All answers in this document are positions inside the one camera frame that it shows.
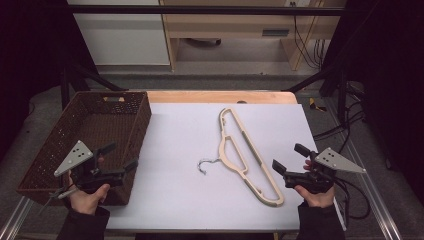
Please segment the white table sheet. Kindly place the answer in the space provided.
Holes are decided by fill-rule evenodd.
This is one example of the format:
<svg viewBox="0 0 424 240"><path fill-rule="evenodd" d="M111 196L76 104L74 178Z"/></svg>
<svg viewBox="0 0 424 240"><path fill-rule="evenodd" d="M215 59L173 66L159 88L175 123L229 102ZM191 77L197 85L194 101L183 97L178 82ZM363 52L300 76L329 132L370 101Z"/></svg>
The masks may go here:
<svg viewBox="0 0 424 240"><path fill-rule="evenodd" d="M107 227L132 232L273 232L299 227L301 197L272 176L285 197L280 207L262 204L242 179L218 158L220 104L155 104L140 152L129 203L114 207ZM304 159L294 146L309 149L315 142L299 104L235 104L250 139L267 167L273 160L300 172ZM247 176L268 198L277 195L261 172L232 116L225 130L234 137L249 166ZM238 167L243 164L235 147L226 153Z"/></svg>

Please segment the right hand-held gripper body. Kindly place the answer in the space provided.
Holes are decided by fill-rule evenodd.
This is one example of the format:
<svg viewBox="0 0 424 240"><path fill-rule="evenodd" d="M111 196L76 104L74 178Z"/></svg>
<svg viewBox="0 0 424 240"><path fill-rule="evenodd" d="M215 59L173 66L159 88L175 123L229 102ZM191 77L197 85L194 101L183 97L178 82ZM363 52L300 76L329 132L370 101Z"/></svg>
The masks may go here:
<svg viewBox="0 0 424 240"><path fill-rule="evenodd" d="M311 161L310 169L304 173L286 171L283 179L286 188L300 185L310 193L325 193L333 185L338 171L364 174L366 169L358 166L331 148L316 153L316 158Z"/></svg>

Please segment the light wooden desk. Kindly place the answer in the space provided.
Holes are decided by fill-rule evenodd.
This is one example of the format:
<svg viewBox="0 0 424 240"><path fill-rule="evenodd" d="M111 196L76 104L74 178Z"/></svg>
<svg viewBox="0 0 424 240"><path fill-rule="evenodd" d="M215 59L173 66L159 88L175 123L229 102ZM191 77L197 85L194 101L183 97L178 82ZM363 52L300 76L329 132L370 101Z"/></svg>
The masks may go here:
<svg viewBox="0 0 424 240"><path fill-rule="evenodd" d="M343 8L347 0L159 0L162 6ZM170 39L268 38L282 43L292 70L307 56L312 39L331 40L337 16L165 14Z"/></svg>

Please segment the black frame strut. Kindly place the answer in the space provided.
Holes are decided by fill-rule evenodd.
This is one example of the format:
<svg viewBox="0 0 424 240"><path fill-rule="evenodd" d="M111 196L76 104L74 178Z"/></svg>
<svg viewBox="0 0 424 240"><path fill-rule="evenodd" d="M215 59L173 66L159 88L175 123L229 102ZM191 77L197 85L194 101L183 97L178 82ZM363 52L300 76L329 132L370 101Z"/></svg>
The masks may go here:
<svg viewBox="0 0 424 240"><path fill-rule="evenodd" d="M303 88L323 80L323 83L319 89L319 93L323 97L331 96L335 90L338 90L337 99L337 119L342 125L345 125L347 117L346 112L346 95L347 95L347 77L344 71L344 66L341 63L333 63L326 68L320 70L316 74L306 78L298 84L295 84L288 89L284 89L284 92L296 93Z"/></svg>
<svg viewBox="0 0 424 240"><path fill-rule="evenodd" d="M65 109L70 102L69 86L72 86L76 91L89 91L86 79L93 80L98 84L106 87L111 91L124 91L121 88L106 79L102 78L98 73L90 71L79 64L66 65L60 74L60 89L61 89L61 102L62 109Z"/></svg>

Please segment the black horizontal frame bar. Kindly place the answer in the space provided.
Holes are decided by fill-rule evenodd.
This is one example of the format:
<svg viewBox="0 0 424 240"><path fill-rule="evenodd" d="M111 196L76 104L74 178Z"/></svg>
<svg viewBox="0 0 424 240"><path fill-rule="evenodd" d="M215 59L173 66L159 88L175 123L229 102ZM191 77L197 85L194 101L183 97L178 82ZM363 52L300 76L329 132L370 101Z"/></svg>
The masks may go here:
<svg viewBox="0 0 424 240"><path fill-rule="evenodd" d="M69 5L81 14L207 14L207 15L296 15L342 16L344 8L236 7L236 6L153 6L153 5Z"/></svg>

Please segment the beige plastic clothes hanger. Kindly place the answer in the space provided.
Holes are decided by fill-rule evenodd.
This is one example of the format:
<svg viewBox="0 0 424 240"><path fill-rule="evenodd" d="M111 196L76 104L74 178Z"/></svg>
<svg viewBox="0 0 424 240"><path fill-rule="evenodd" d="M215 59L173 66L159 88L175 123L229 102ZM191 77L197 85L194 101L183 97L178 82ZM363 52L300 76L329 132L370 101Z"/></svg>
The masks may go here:
<svg viewBox="0 0 424 240"><path fill-rule="evenodd" d="M265 175L268 183L271 185L272 189L274 190L277 197L275 199L268 198L264 195L263 191L259 189L257 186L254 185L254 183L249 179L247 176L249 172L249 166L246 162L245 157L243 156L239 146L237 145L236 141L234 140L234 137L231 134L228 134L225 130L226 120L225 117L227 115L231 115L232 118L235 121L235 124L237 128L239 129L241 136L243 137L243 140L247 144L247 147L251 154L253 155L255 162L258 164L261 172ZM206 171L202 169L201 164L208 162L208 163L215 163L215 162L222 162L224 166L229 169L230 171L236 173L242 181L246 184L246 186L250 189L250 191L256 196L256 198L264 205L269 207L280 207L283 205L285 197L283 196L281 190L279 189L278 185L276 184L272 174L268 170L268 167L266 166L265 162L262 160L259 152L257 151L255 145L253 144L252 140L250 139L250 136L244 127L242 121L240 120L238 114L233 108L224 108L220 111L218 115L218 122L219 122L219 130L220 130L220 142L218 145L218 158L215 160L207 160L202 159L197 163L197 169L202 173L206 174ZM236 164L230 161L229 157L226 153L226 144L230 143L235 147L235 152L239 159L241 160L243 167L238 167Z"/></svg>

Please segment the yellow and black tool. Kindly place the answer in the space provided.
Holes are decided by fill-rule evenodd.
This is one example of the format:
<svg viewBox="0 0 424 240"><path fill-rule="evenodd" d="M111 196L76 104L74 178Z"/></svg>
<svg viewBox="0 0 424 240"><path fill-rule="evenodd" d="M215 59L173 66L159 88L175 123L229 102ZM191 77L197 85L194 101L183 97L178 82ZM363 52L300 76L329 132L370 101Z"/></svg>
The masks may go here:
<svg viewBox="0 0 424 240"><path fill-rule="evenodd" d="M309 107L310 109L321 111L321 112L327 112L326 107L318 106L315 102L314 98L309 98Z"/></svg>

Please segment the brown woven basket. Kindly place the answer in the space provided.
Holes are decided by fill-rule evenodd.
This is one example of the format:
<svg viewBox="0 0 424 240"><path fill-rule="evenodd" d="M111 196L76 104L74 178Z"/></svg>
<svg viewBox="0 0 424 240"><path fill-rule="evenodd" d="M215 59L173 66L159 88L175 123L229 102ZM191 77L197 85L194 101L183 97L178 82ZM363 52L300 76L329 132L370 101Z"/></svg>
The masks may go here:
<svg viewBox="0 0 424 240"><path fill-rule="evenodd" d="M17 192L44 204L49 195L68 183L54 171L78 140L94 151L115 142L116 148L104 156L101 170L121 169L139 159L140 150L151 118L145 92L78 92L54 125L37 156L17 187ZM122 186L112 188L106 206L123 206L129 202L137 168L126 172Z"/></svg>

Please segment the person's right hand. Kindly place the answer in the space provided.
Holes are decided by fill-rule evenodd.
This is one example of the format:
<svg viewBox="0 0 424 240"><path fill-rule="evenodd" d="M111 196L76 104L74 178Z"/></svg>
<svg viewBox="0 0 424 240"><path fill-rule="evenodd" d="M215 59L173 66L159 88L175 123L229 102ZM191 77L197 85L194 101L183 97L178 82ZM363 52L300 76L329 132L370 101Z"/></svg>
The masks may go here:
<svg viewBox="0 0 424 240"><path fill-rule="evenodd" d="M325 193L310 193L306 188L297 185L295 191L304 198L309 207L327 208L333 205L335 197L335 188L331 187Z"/></svg>

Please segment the dark curtain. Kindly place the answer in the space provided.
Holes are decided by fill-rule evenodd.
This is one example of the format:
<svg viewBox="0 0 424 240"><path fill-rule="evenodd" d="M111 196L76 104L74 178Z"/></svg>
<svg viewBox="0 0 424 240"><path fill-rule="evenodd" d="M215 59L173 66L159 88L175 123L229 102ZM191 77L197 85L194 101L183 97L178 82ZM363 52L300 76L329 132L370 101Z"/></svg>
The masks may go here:
<svg viewBox="0 0 424 240"><path fill-rule="evenodd" d="M347 79L391 163L424 205L424 0L347 0L325 63L347 48Z"/></svg>
<svg viewBox="0 0 424 240"><path fill-rule="evenodd" d="M59 84L65 59L97 71L68 0L0 0L0 161L29 113L29 101Z"/></svg>

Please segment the person's left hand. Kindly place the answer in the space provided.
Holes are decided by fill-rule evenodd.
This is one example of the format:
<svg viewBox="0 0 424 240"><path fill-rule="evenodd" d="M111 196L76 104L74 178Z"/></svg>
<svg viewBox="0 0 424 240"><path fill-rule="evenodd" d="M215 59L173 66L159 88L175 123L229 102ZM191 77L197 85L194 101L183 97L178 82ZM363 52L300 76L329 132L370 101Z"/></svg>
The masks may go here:
<svg viewBox="0 0 424 240"><path fill-rule="evenodd" d="M109 184L103 184L94 193L88 194L77 187L72 187L73 192L69 195L71 208L78 213L94 215L100 203L103 203L110 190Z"/></svg>

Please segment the aluminium rail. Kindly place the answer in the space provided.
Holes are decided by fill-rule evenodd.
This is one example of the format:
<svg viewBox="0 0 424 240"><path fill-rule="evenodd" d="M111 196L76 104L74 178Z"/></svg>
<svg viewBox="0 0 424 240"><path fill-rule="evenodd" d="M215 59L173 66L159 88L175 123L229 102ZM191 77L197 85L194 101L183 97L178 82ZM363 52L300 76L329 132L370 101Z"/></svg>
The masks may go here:
<svg viewBox="0 0 424 240"><path fill-rule="evenodd" d="M0 240L15 240L33 204L27 197L20 198L13 213L0 229Z"/></svg>
<svg viewBox="0 0 424 240"><path fill-rule="evenodd" d="M342 125L337 119L337 103L334 99L325 98L324 103L328 108L329 114L332 117L336 126ZM342 146L339 148L343 156L348 157L354 163L366 168L365 174L358 174L357 178L361 187L370 202L370 208L377 221L380 230L386 240L402 240L402 236L396 223L394 222L379 189L370 175L370 169L360 156L360 153L351 138L351 127L353 123L360 121L364 117L362 110L358 108L359 104L346 106L345 116L347 120L345 125L350 127L350 130L345 130L340 133Z"/></svg>

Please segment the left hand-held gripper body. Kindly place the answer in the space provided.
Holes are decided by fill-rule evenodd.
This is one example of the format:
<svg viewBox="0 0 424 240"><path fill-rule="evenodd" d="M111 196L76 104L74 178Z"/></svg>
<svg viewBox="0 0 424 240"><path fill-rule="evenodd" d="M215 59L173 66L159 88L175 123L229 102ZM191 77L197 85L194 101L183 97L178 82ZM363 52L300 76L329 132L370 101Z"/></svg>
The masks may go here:
<svg viewBox="0 0 424 240"><path fill-rule="evenodd" d="M103 184L109 184L111 187L122 186L126 171L123 168L101 170L99 158L94 156L94 151L78 140L54 171L54 176L61 177L65 173L71 173L72 183L88 194L94 193Z"/></svg>

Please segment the white cabinet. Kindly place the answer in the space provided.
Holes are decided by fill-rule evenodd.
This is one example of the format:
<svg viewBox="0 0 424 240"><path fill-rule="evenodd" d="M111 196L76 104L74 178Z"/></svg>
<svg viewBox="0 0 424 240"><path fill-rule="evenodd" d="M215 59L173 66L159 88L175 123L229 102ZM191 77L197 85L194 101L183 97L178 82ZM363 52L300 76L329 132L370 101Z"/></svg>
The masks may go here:
<svg viewBox="0 0 424 240"><path fill-rule="evenodd" d="M160 14L75 14L96 65L169 65Z"/></svg>

